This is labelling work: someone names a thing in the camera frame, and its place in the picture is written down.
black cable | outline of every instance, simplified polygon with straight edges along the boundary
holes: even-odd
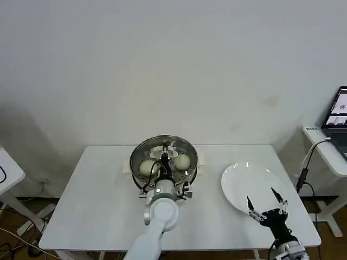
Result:
[[[3,172],[3,174],[4,174],[4,178],[3,178],[2,180],[0,180],[0,184],[1,184],[1,183],[3,183],[4,181],[6,181],[7,175],[6,175],[6,172],[5,172],[5,170],[3,169],[3,167],[0,166],[0,169],[1,169],[1,171]]]
[[[14,214],[20,215],[20,216],[22,216],[23,218],[25,218],[26,220],[30,221],[30,222],[33,224],[33,226],[34,226],[34,228],[35,228],[35,232],[34,232],[34,235],[27,241],[28,243],[30,243],[30,241],[36,236],[36,230],[38,230],[39,233],[42,235],[42,231],[41,231],[41,230],[35,225],[35,223],[34,223],[30,218],[28,218],[27,216],[25,216],[25,215],[23,215],[23,214],[21,214],[21,213],[19,213],[19,212],[17,212],[17,211],[11,210],[11,209],[0,209],[0,210],[9,211],[9,212],[12,212],[12,213],[14,213]],[[21,238],[25,235],[25,233],[28,231],[28,229],[29,229],[29,227],[28,227],[28,228],[25,230],[25,232],[21,235]],[[4,260],[4,259],[8,258],[9,256],[11,256],[11,259],[14,259],[15,254],[16,254],[19,250],[21,250],[23,247],[25,247],[25,246],[28,246],[28,245],[24,244],[24,245],[20,246],[19,248],[16,248],[17,246],[15,246],[13,249],[10,249],[10,250],[5,251],[5,252],[10,252],[11,254],[8,255],[8,256],[4,256],[3,258],[0,258],[0,260]]]
[[[275,241],[272,243],[272,245],[269,248],[269,252],[267,253],[267,260],[270,260],[270,253],[273,249],[273,247],[275,246],[275,243],[277,242],[277,239],[275,239]]]
[[[297,192],[299,193],[299,191],[301,190],[301,188],[303,187],[304,185],[304,182],[306,180],[306,177],[307,177],[307,174],[309,173],[309,164],[310,164],[310,161],[311,161],[311,158],[312,158],[312,155],[313,155],[313,152],[314,152],[314,149],[316,149],[316,147],[321,144],[322,142],[330,142],[331,139],[325,139],[325,140],[322,140],[316,144],[313,145],[312,149],[311,149],[311,153],[310,153],[310,156],[309,156],[309,159],[307,161],[307,164],[306,164],[306,167],[304,167],[301,171],[301,174],[300,174],[300,177],[298,179],[298,182],[296,184],[296,190]]]
[[[304,184],[307,184],[311,188],[312,194],[313,194],[313,199],[314,199],[314,201],[317,201],[316,194],[314,192],[313,186],[310,183],[306,182],[306,181],[304,182]],[[315,217],[315,221],[316,221],[315,227],[316,227],[316,230],[317,230],[317,232],[319,234],[318,227],[317,227],[317,212],[314,213],[314,217]],[[320,255],[320,245],[318,246],[318,256],[319,256],[319,260],[322,260],[322,257]]]
[[[305,167],[306,169],[309,167],[309,164],[310,164],[310,161],[311,161],[311,158],[312,158],[314,149],[316,149],[316,147],[317,147],[319,144],[321,144],[322,142],[330,142],[330,141],[331,141],[331,139],[329,139],[329,140],[325,139],[325,140],[322,140],[322,141],[320,141],[320,142],[318,142],[318,143],[316,143],[316,144],[314,145],[314,147],[312,148],[312,151],[311,151],[309,160],[307,161],[307,164],[306,164],[306,167]]]
[[[156,160],[156,161],[154,162],[154,164],[152,165],[152,167],[151,167],[151,172],[150,172],[150,176],[149,176],[149,178],[148,178],[148,181],[147,181],[147,183],[145,184],[145,186],[142,187],[142,190],[143,190],[143,191],[145,191],[145,189],[147,188],[147,186],[148,186],[149,183],[151,182],[152,171],[153,171],[154,166],[155,166],[156,164],[162,164],[162,162],[161,162],[160,160]]]

white table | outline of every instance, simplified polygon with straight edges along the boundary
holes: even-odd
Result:
[[[178,225],[163,236],[163,250],[268,249],[274,238],[224,197],[221,174],[237,161],[254,161],[287,185],[287,226],[304,246],[321,243],[315,227],[270,145],[198,145],[205,165],[180,206]],[[87,147],[40,241],[49,250],[126,251],[143,232],[145,200],[123,173],[134,146]]]
[[[312,144],[321,141],[323,138],[326,138],[326,135],[322,132],[320,127],[317,127],[315,125],[303,126],[303,132]],[[337,151],[332,143],[324,142],[322,144],[319,144],[316,147],[316,150],[328,165],[332,173],[334,173],[338,177],[347,177],[347,161],[341,156],[341,154]],[[329,186],[329,181],[325,181],[324,185]],[[333,214],[346,204],[347,190],[345,190],[336,200],[334,200],[328,206],[326,206],[323,201],[317,202],[317,205],[321,210],[321,212],[317,215],[317,221],[327,222],[331,232],[335,237],[341,237],[342,232],[338,227],[336,221],[334,220]],[[315,220],[314,214],[310,214],[310,217],[312,220]]]

